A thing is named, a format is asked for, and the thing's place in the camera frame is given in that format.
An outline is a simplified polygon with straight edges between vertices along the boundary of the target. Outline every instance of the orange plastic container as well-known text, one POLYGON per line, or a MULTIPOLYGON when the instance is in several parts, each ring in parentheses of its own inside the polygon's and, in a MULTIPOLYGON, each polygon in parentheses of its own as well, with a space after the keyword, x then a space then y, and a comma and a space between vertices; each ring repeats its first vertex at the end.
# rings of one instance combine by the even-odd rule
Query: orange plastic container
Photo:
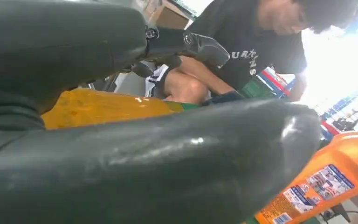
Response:
POLYGON ((336 136, 318 151, 256 219, 261 224, 297 224, 356 195, 358 132, 350 132, 336 136))
POLYGON ((182 112, 193 105, 78 88, 42 116, 47 129, 97 125, 182 112))

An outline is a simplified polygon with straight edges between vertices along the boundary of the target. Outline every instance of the metal bolt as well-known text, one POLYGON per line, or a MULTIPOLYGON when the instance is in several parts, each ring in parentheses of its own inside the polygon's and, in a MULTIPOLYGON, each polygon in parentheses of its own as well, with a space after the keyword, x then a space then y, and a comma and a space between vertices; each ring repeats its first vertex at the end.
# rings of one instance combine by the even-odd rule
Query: metal bolt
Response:
POLYGON ((193 43, 193 36, 191 36, 190 34, 186 34, 184 40, 186 44, 190 45, 193 43))
POLYGON ((155 29, 147 29, 146 37, 147 38, 155 38, 157 36, 157 31, 155 29))

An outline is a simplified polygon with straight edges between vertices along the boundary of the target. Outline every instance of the product label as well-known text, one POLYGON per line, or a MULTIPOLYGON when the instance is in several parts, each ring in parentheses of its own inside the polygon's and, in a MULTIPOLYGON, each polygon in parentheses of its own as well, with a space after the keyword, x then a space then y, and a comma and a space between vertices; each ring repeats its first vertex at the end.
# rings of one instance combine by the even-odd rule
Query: product label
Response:
POLYGON ((284 224, 354 187, 336 166, 328 165, 277 196, 261 214, 272 224, 284 224))

